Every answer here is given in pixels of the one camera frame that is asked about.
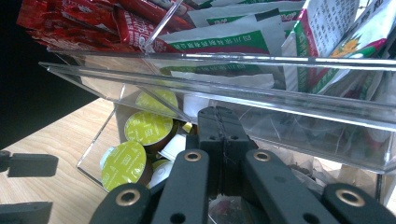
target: round sealed container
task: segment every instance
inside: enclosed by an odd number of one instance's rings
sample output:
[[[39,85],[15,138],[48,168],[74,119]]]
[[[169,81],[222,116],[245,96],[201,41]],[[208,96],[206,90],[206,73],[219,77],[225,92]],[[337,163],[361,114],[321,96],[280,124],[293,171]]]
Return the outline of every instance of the round sealed container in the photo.
[[[154,173],[152,174],[152,178],[151,178],[151,181],[149,182],[148,186],[150,188],[153,188],[154,186],[161,183],[161,181],[165,180],[171,174],[172,166],[173,166],[172,161],[167,161],[167,162],[164,162],[163,164],[159,165],[154,170]]]
[[[103,154],[102,158],[99,161],[99,166],[100,170],[103,170],[103,167],[105,166],[105,162],[107,160],[108,155],[114,150],[115,147],[110,147],[106,150],[106,152]]]
[[[102,185],[108,191],[126,183],[146,186],[152,173],[152,165],[143,146],[128,141],[115,147],[107,156],[102,170]]]
[[[161,96],[161,98],[168,103],[169,105],[172,105],[173,107],[177,108],[178,107],[178,102],[175,94],[171,91],[163,91],[163,90],[154,90],[155,94]],[[161,104],[158,102],[156,99],[151,97],[145,92],[141,92],[137,98],[136,98],[136,105],[141,106],[142,108],[149,109],[151,111],[157,111],[160,113],[164,113],[170,116],[175,116],[176,113],[166,107],[165,105]]]
[[[171,118],[140,111],[132,114],[125,123],[125,137],[136,141],[150,154],[157,154],[176,134],[178,123]]]

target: yellow lid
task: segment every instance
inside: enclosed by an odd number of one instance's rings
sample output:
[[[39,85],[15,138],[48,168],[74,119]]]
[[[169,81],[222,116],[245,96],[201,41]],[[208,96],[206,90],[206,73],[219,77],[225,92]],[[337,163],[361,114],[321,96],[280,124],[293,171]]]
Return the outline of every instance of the yellow lid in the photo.
[[[125,123],[125,137],[143,146],[149,146],[163,140],[172,131],[171,118],[140,111],[134,113]]]
[[[111,191],[119,185],[137,183],[146,167],[146,151],[137,142],[124,142],[108,155],[102,170],[103,187]]]
[[[154,90],[154,92],[157,95],[161,96],[161,98],[169,105],[173,105],[176,108],[178,107],[177,98],[173,92],[163,90]],[[175,112],[173,112],[168,107],[164,106],[145,92],[139,94],[136,99],[136,105],[139,105],[146,109],[150,109],[152,111],[158,111],[172,116],[175,115]]]

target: white paper packet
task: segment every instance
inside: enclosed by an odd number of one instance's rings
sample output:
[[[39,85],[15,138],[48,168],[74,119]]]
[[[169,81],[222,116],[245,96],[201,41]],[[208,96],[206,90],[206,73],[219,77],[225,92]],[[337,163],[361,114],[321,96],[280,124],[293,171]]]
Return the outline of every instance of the white paper packet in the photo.
[[[328,57],[355,20],[359,0],[307,0],[293,31],[282,45],[283,56]],[[308,91],[310,70],[285,67],[287,91]]]
[[[331,57],[334,58],[368,58],[378,52],[386,43],[387,37],[396,21],[396,0],[385,0],[377,4],[373,11],[363,13],[365,18],[358,20],[359,27],[348,32]],[[349,74],[349,70],[330,69],[311,90],[323,94],[331,85]]]
[[[210,3],[212,7],[226,7],[235,4],[254,4],[254,3],[268,3],[268,2],[278,2],[278,0],[215,0]]]
[[[262,13],[279,8],[283,22],[296,21],[304,2],[273,2],[229,7],[210,7],[201,10],[189,11],[188,14],[196,27],[236,21],[244,16]]]
[[[184,53],[243,52],[271,56],[280,56],[285,40],[278,9],[158,38]]]

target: red snack packet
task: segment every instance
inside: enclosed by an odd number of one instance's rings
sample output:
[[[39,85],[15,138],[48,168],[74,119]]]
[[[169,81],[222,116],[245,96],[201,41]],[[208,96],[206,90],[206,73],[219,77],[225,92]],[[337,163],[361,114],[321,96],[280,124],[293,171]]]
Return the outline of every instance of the red snack packet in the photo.
[[[119,0],[120,5],[128,11],[136,15],[159,24],[166,14],[166,10],[158,7],[148,0]],[[167,26],[175,31],[190,30],[194,28],[193,25],[174,15],[170,18]]]
[[[155,5],[162,7],[165,10],[169,10],[172,5],[176,2],[176,0],[149,0],[150,2],[154,3]],[[195,9],[190,7],[185,3],[181,3],[180,6],[177,8],[175,15],[179,16],[183,20],[193,24],[190,16],[187,14],[188,11],[194,11]]]
[[[104,5],[99,6],[89,0],[64,0],[62,13],[70,20],[116,34],[117,26],[112,19],[111,11]]]
[[[114,7],[113,17],[119,30],[121,43],[131,45],[134,48],[143,46],[156,28],[156,25],[152,22],[119,7]],[[167,33],[165,29],[161,32],[164,35]],[[156,52],[176,52],[174,48],[160,39],[156,39],[152,47]]]
[[[27,29],[38,30],[45,26],[43,13],[50,12],[54,5],[48,1],[23,0],[17,24]]]

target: red packet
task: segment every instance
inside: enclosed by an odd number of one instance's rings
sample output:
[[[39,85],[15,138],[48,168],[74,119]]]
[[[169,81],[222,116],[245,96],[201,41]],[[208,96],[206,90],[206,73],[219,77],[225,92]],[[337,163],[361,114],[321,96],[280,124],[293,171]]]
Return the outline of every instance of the red packet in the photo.
[[[120,5],[134,14],[159,24],[166,14],[166,10],[151,3],[149,0],[119,0]],[[167,27],[175,30],[190,30],[193,25],[174,15],[167,23]]]
[[[91,3],[89,0],[64,0],[62,13],[68,19],[82,22],[107,32],[116,34],[117,26],[111,11],[105,5]]]
[[[119,7],[114,7],[113,17],[117,23],[121,43],[131,45],[134,48],[144,46],[156,28],[154,23]],[[163,35],[167,33],[165,29],[161,32]],[[152,47],[156,52],[176,52],[174,48],[160,39],[156,39]]]

